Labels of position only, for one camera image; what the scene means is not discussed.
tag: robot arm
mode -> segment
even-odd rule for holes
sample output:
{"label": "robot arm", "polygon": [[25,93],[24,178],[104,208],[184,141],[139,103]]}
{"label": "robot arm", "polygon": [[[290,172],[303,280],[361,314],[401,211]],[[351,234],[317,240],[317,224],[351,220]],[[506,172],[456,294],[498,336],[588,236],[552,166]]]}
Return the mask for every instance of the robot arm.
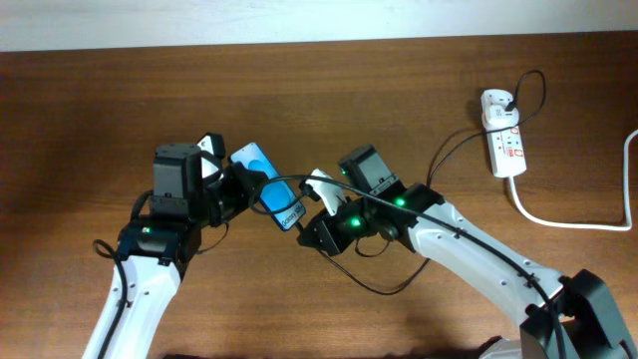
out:
{"label": "robot arm", "polygon": [[[435,204],[428,208],[425,214],[447,223],[456,223],[465,232],[519,263],[528,272],[533,273],[538,284],[550,298],[561,290],[562,284],[559,279],[563,276],[562,273],[514,252],[470,223],[450,203]],[[538,292],[512,267],[463,236],[423,218],[418,218],[417,224],[408,228],[408,236],[418,254],[438,262],[458,275],[517,325],[527,319],[525,309],[530,304],[538,307],[544,305]]]}
{"label": "robot arm", "polygon": [[[242,164],[222,170],[223,157],[223,139],[215,134],[206,135],[199,147],[157,148],[154,190],[138,200],[118,238],[117,256],[127,283],[124,311],[106,342],[124,292],[116,267],[83,358],[147,357],[160,319],[201,245],[201,230],[229,222],[246,210],[249,197],[266,180],[264,173]],[[147,199],[150,214],[140,215]]]}
{"label": "robot arm", "polygon": [[387,240],[398,240],[454,272],[519,326],[520,344],[513,351],[517,354],[512,356],[511,347],[503,346],[484,358],[558,358],[553,318],[543,309],[545,301],[539,292],[502,258],[463,236],[471,235],[522,267],[551,298],[559,314],[572,318],[558,325],[566,358],[636,358],[636,346],[609,289],[592,273],[583,269],[567,278],[514,252],[471,224],[430,188],[419,183],[405,188],[372,146],[355,150],[339,166],[360,194],[368,193],[410,211],[366,196],[348,198],[335,211],[335,198],[329,197],[333,192],[342,197],[341,189],[334,184],[318,186],[320,180],[314,177],[302,186],[311,186],[311,197],[321,198],[332,210],[324,209],[311,219],[297,238],[299,244],[338,255],[361,237],[380,234]]}
{"label": "robot arm", "polygon": [[[177,293],[181,279],[173,263],[158,265],[152,257],[132,255],[122,263],[129,286],[129,304],[111,338],[107,358],[146,358],[168,303]],[[118,311],[122,281],[114,268],[107,303],[93,331],[83,358],[97,358]]]}

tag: black wire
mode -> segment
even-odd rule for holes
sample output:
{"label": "black wire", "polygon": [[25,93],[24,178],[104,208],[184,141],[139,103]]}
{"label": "black wire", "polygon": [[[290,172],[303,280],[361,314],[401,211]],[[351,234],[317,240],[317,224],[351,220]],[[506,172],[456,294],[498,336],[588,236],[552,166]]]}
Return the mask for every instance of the black wire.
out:
{"label": "black wire", "polygon": [[377,290],[375,288],[372,288],[370,286],[368,286],[367,284],[365,284],[364,282],[362,282],[361,280],[357,279],[357,277],[355,277],[354,275],[350,274],[350,272],[341,266],[341,264],[337,263],[336,261],[334,261],[334,259],[332,259],[331,257],[329,257],[326,253],[322,252],[319,249],[316,249],[317,252],[319,254],[321,254],[322,257],[324,257],[327,261],[329,261],[332,265],[336,266],[339,270],[341,270],[344,274],[346,274],[346,276],[348,276],[348,278],[352,279],[355,283],[361,285],[363,288],[370,290],[373,293],[379,294],[379,295],[395,295],[398,294],[400,292],[402,292],[404,289],[406,289],[413,280],[415,280],[415,278],[426,268],[426,266],[428,265],[428,263],[430,263],[430,259],[426,258],[426,260],[423,262],[423,264],[421,264],[421,266],[419,267],[419,269],[417,269],[416,272],[414,272],[408,279],[404,280],[403,283],[399,284],[399,287],[393,291],[389,291],[389,292],[384,292],[381,290]]}
{"label": "black wire", "polygon": [[226,231],[223,233],[223,236],[212,246],[205,248],[205,249],[200,249],[198,250],[195,254],[204,254],[206,252],[208,252],[211,249],[214,249],[215,247],[217,247],[224,238],[226,238],[226,236],[228,235],[228,230],[230,229],[230,223],[229,222],[224,222],[224,224],[226,225]]}
{"label": "black wire", "polygon": [[364,258],[374,258],[376,256],[379,256],[381,254],[383,254],[386,249],[388,249],[388,247],[390,246],[390,240],[386,240],[386,246],[383,247],[383,249],[381,249],[379,252],[374,253],[374,254],[368,254],[368,253],[364,253],[359,249],[359,240],[361,238],[358,238],[357,241],[355,242],[355,252],[357,254],[359,254],[360,256],[364,257]]}
{"label": "black wire", "polygon": [[437,166],[435,167],[435,169],[430,173],[430,175],[428,176],[428,181],[426,182],[427,186],[432,186],[432,180],[434,179],[435,175],[437,174],[437,171],[439,170],[439,168],[441,167],[441,165],[447,161],[450,156],[456,152],[460,147],[462,147],[463,145],[465,145],[467,142],[469,142],[472,139],[475,139],[478,136],[481,135],[489,135],[489,134],[493,134],[493,133],[497,133],[497,132],[502,132],[502,131],[506,131],[506,130],[510,130],[515,128],[516,126],[522,126],[523,124],[525,124],[527,121],[535,118],[536,116],[538,116],[538,114],[540,113],[540,110],[542,110],[542,108],[545,106],[545,99],[547,98],[547,84],[545,82],[545,75],[540,71],[540,70],[530,70],[527,71],[526,73],[524,73],[520,79],[518,79],[518,83],[516,84],[516,90],[514,90],[514,99],[513,101],[511,101],[507,106],[509,107],[511,104],[514,104],[514,106],[517,104],[518,101],[518,91],[520,90],[520,86],[523,84],[524,80],[527,78],[527,76],[532,75],[532,74],[536,74],[540,77],[541,83],[542,83],[542,98],[540,100],[540,104],[538,105],[538,108],[536,108],[536,110],[529,115],[526,119],[524,119],[523,121],[519,121],[518,124],[514,125],[514,126],[510,126],[508,128],[504,128],[504,129],[499,129],[499,130],[491,130],[491,131],[486,131],[483,130],[479,133],[475,133],[473,135],[470,135],[469,137],[467,137],[466,139],[464,139],[463,141],[461,141],[458,145],[454,146],[442,159],[441,161],[437,164]]}
{"label": "black wire", "polygon": [[149,199],[151,195],[153,195],[153,190],[149,189],[138,197],[136,202],[133,204],[133,208],[131,209],[131,220],[137,218],[140,215],[142,208],[144,208],[144,204],[147,202],[147,199]]}
{"label": "black wire", "polygon": [[[507,265],[509,265],[510,267],[512,267],[516,272],[518,272],[518,274],[520,274],[521,277],[523,277],[527,283],[529,283],[529,285],[531,285],[536,292],[538,292],[538,295],[540,295],[540,297],[542,298],[542,300],[545,302],[545,306],[547,308],[547,311],[549,312],[549,315],[551,317],[552,320],[552,324],[553,324],[553,329],[554,329],[554,333],[556,335],[556,343],[558,346],[558,354],[559,354],[559,358],[560,359],[565,359],[565,342],[564,342],[564,338],[562,335],[562,329],[560,327],[560,322],[558,321],[558,314],[556,313],[556,309],[554,307],[554,303],[551,300],[551,298],[549,298],[549,296],[547,295],[547,293],[545,293],[544,289],[537,283],[536,279],[529,273],[527,273],[527,271],[525,271],[525,269],[523,269],[520,265],[518,265],[516,262],[514,262],[513,260],[511,260],[509,257],[507,257],[506,255],[504,255],[503,253],[499,252],[497,249],[493,248],[492,246],[490,246],[489,244],[483,242],[482,240],[476,238],[475,236],[463,231],[461,228],[459,227],[455,227],[451,224],[448,224],[440,219],[434,218],[428,214],[425,213],[420,213],[417,212],[415,210],[406,208],[406,207],[402,207],[399,206],[397,204],[394,204],[392,202],[386,201],[384,199],[381,199],[379,197],[376,197],[374,195],[371,195],[367,192],[364,192],[358,188],[355,188],[349,184],[345,184],[342,182],[339,182],[337,180],[334,179],[327,179],[327,178],[322,178],[322,177],[316,177],[316,176],[308,176],[308,175],[290,175],[290,176],[281,176],[278,178],[273,178],[273,179],[268,179],[267,181],[265,181],[264,183],[262,183],[260,186],[257,187],[255,193],[251,196],[250,200],[248,201],[250,203],[250,208],[257,212],[257,213],[261,213],[262,211],[258,210],[257,208],[255,208],[254,206],[254,198],[259,195],[261,193],[261,190],[268,184],[273,183],[273,182],[277,182],[277,181],[283,181],[283,180],[319,180],[325,183],[329,183],[332,185],[336,185],[340,188],[343,189],[347,189],[349,191],[352,191],[362,197],[365,197],[371,201],[375,201],[379,204],[385,205],[387,207],[393,208],[394,210],[398,210],[398,211],[402,211],[411,215],[415,215],[419,218],[423,218],[425,220],[428,220],[434,224],[437,224],[443,228],[446,228],[449,231],[454,232],[456,235],[459,236],[463,236],[466,239],[468,239],[469,241],[473,242],[474,244],[480,246],[481,248],[487,250],[489,253],[493,254],[494,256],[496,256],[497,258],[499,258],[500,260],[504,261]],[[333,265],[335,265],[337,268],[339,268],[341,271],[343,271],[346,275],[348,275],[352,280],[354,280],[357,284],[361,285],[362,287],[375,292],[377,294],[381,294],[384,292],[380,292],[376,289],[370,288],[367,285],[365,285],[364,283],[362,283],[361,281],[359,281],[357,278],[355,278],[352,274],[348,273],[347,270],[345,270],[341,265],[338,265],[338,263],[336,263],[334,260],[332,260],[330,257],[328,257],[325,253],[321,252],[319,250],[319,253],[326,259],[328,259]]]}
{"label": "black wire", "polygon": [[127,275],[124,273],[124,267],[122,266],[122,261],[120,260],[120,256],[111,248],[111,246],[101,239],[96,239],[93,241],[93,250],[104,257],[104,253],[99,250],[99,247],[102,247],[107,250],[110,258],[116,263],[116,267],[118,268],[118,273],[120,274],[120,281],[122,282],[122,296],[120,297],[120,302],[118,303],[118,311],[116,312],[116,316],[113,318],[113,322],[111,322],[111,327],[109,327],[109,331],[107,332],[107,336],[104,338],[104,342],[102,342],[102,348],[100,348],[100,354],[98,354],[98,359],[104,358],[107,354],[107,350],[109,349],[109,343],[111,342],[111,338],[113,334],[116,332],[116,328],[118,327],[118,323],[120,322],[120,318],[122,318],[122,314],[124,313],[124,308],[127,306],[127,298],[129,295],[129,288],[127,284]]}
{"label": "black wire", "polygon": [[[264,186],[259,187],[259,195],[261,195],[261,192],[264,189]],[[285,212],[286,210],[292,208],[293,206],[295,206],[295,204],[297,204],[297,202],[299,200],[301,200],[304,196],[308,195],[309,193],[306,191],[302,191],[299,195],[297,195],[296,197],[294,197],[294,199],[292,199],[292,201],[286,205],[283,208],[280,209],[274,209],[274,210],[261,210],[261,209],[257,209],[255,208],[255,200],[257,199],[258,195],[252,195],[249,199],[248,199],[248,205],[250,206],[250,208],[252,208],[252,210],[254,210],[257,214],[266,214],[266,215],[275,215],[275,214],[279,214],[282,212]]]}

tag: power plug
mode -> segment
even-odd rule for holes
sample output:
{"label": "power plug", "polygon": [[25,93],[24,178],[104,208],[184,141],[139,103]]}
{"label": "power plug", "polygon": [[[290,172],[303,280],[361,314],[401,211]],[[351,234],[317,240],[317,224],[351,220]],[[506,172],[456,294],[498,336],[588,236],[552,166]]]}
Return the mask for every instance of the power plug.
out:
{"label": "power plug", "polygon": [[[518,124],[518,109],[506,111],[512,101],[511,93],[505,90],[486,90],[480,96],[482,125],[487,131],[506,129]],[[487,134],[491,171],[495,177],[518,176],[527,170],[518,126]]]}

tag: wood grain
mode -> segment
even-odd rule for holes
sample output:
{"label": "wood grain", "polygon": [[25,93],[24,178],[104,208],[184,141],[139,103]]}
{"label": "wood grain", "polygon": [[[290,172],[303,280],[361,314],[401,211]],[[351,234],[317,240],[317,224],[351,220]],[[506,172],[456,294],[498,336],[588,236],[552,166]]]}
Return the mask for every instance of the wood grain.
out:
{"label": "wood grain", "polygon": [[[283,174],[318,167],[337,177],[337,161],[371,143],[405,183],[425,181],[449,135],[479,128],[483,89],[513,90],[540,68],[549,97],[523,130],[522,200],[547,219],[620,222],[622,143],[638,128],[637,44],[638,33],[598,33],[2,54],[0,351],[83,353],[113,267],[91,241],[115,243],[152,185],[156,146],[207,131],[224,134],[230,152],[259,142]],[[521,95],[527,113],[537,84]],[[630,171],[635,189],[638,167]],[[600,275],[638,337],[636,230],[525,220],[482,141],[456,154],[433,188],[513,249],[566,274]],[[636,190],[631,198],[635,208]],[[221,232],[207,230],[204,242]],[[379,258],[353,254],[337,259],[380,288],[421,262],[399,244]],[[380,297],[294,233],[245,213],[225,243],[192,262],[151,357],[381,357],[474,348],[494,335],[517,330],[437,264],[404,293]]]}

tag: power strip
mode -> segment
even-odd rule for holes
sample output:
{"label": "power strip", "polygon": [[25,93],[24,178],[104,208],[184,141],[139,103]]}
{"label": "power strip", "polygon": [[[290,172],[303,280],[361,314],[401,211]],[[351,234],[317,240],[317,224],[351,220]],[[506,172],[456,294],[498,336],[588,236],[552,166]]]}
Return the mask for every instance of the power strip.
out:
{"label": "power strip", "polygon": [[518,110],[512,108],[508,111],[507,105],[512,102],[511,93],[505,90],[486,90],[480,96],[482,105],[482,124],[487,131],[487,144],[489,146],[489,158],[491,159],[491,171],[495,177],[508,178],[511,197],[516,208],[527,219],[542,225],[571,228],[571,229],[600,229],[626,231],[631,229],[631,208],[629,206],[629,144],[638,136],[638,130],[631,133],[625,140],[623,147],[623,199],[626,221],[621,225],[590,224],[590,223],[561,223],[540,219],[530,214],[522,206],[514,177],[527,170],[525,154],[522,149],[520,128],[518,124]]}
{"label": "power strip", "polygon": [[502,179],[518,176],[527,170],[520,128],[512,128],[518,123],[518,109],[505,109],[511,100],[511,93],[505,90],[486,90],[480,96],[482,124],[485,129],[507,129],[487,134],[491,171],[495,177]]}

